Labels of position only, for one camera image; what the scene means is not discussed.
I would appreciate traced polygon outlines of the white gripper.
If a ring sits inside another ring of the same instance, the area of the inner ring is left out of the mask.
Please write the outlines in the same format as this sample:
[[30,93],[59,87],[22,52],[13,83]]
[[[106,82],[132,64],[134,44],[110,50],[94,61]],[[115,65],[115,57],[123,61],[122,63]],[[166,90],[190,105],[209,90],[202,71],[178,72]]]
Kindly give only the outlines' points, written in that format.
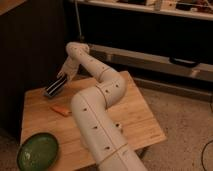
[[68,56],[57,76],[60,77],[66,75],[68,80],[71,81],[76,76],[79,65],[80,63],[76,59]]

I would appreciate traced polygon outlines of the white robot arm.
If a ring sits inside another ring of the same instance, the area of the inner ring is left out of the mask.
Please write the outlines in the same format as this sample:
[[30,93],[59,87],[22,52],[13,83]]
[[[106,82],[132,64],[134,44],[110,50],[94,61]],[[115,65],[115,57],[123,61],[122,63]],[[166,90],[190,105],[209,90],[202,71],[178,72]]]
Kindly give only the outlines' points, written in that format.
[[71,100],[72,116],[100,171],[147,171],[127,140],[109,118],[107,109],[126,92],[125,79],[115,69],[89,55],[87,44],[69,42],[60,74],[72,80],[82,65],[97,81]]

